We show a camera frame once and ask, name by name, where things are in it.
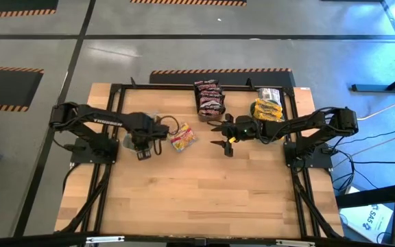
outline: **hazard tape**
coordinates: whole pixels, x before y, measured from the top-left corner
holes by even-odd
[[[13,112],[25,112],[28,110],[28,106],[11,106],[11,105],[0,105],[1,111],[13,111]]]
[[[186,74],[186,73],[250,73],[250,72],[291,72],[288,68],[269,69],[185,69],[153,71],[152,74]]]
[[[189,5],[222,5],[246,6],[245,0],[238,1],[207,1],[207,0],[130,0],[131,3],[189,4]]]
[[[54,14],[55,10],[20,10],[20,11],[0,11],[0,17],[34,16],[44,14]]]
[[[39,73],[44,73],[43,69],[13,68],[13,67],[0,67],[0,71],[22,71],[22,72],[39,72]]]

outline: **snack bag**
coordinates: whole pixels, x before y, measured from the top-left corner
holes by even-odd
[[[169,134],[169,140],[176,151],[181,152],[186,147],[197,141],[196,135],[186,123],[181,123],[179,131],[176,134]]]
[[[268,102],[276,102],[281,106],[280,92],[278,89],[259,89],[259,98]]]
[[[281,118],[277,118],[273,114],[264,113],[259,110],[254,111],[254,117],[260,120],[267,120],[267,121],[277,121],[277,122],[283,121]]]

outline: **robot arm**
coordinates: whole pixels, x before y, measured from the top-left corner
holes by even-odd
[[[155,122],[145,113],[112,113],[107,110],[90,107],[86,104],[67,102],[53,107],[50,128],[55,131],[67,130],[89,144],[97,156],[117,155],[117,144],[106,135],[96,133],[84,123],[93,122],[108,126],[125,128],[132,135],[132,142],[138,152],[138,158],[149,158],[149,142],[165,140],[169,126]]]
[[[297,139],[293,155],[302,158],[334,137],[349,137],[358,132],[356,113],[348,108],[322,108],[310,115],[282,122],[256,120],[246,115],[238,116],[235,122],[232,115],[226,114],[225,118],[226,121],[212,131],[221,131],[228,140],[212,143],[221,145],[226,156],[233,155],[231,144],[234,142],[260,139],[268,144],[286,134],[318,129],[310,137]]]

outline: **wooden table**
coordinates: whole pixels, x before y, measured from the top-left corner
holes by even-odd
[[[88,104],[106,108],[110,84],[93,84]],[[300,116],[314,111],[308,88],[295,88]],[[255,92],[226,92],[227,113],[248,114]],[[142,111],[173,115],[187,122],[199,141],[181,153],[163,142],[163,153],[138,161],[120,148],[112,167],[101,233],[189,237],[299,238],[294,191],[285,165],[283,142],[235,143],[234,157],[209,141],[220,132],[198,121],[193,91],[126,90],[123,113]],[[92,129],[101,126],[92,123]],[[119,131],[122,141],[125,130]],[[64,228],[84,204],[93,165],[79,166],[69,177],[56,222]],[[342,226],[330,176],[309,169],[315,203],[338,233]],[[90,221],[93,227],[96,209]],[[304,206],[308,233],[309,210]]]

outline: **gray floor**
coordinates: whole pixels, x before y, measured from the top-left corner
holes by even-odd
[[[389,1],[395,13],[395,0]],[[88,0],[60,1],[56,15],[0,19],[0,34],[77,34]],[[394,34],[379,3],[249,1],[246,8],[131,4],[97,1],[89,34]],[[45,70],[32,107],[26,113],[0,113],[0,237],[13,224],[43,141],[74,48],[74,40],[0,40],[0,66]],[[395,80],[395,41],[321,40],[86,40],[67,101],[86,102],[94,82],[147,83],[156,69],[289,67],[297,86],[310,87],[315,106],[348,106],[359,117],[395,103],[395,94],[352,93],[354,83],[389,84]],[[395,108],[359,122],[358,139],[395,130]],[[61,143],[69,134],[57,134]],[[353,153],[385,138],[343,145]],[[335,156],[339,162],[342,157]],[[358,161],[395,161],[395,142],[355,157]],[[69,154],[53,146],[28,235],[53,230],[68,170]],[[360,165],[375,185],[395,184],[395,165]],[[340,165],[334,177],[348,172]],[[354,184],[371,189],[356,175]]]

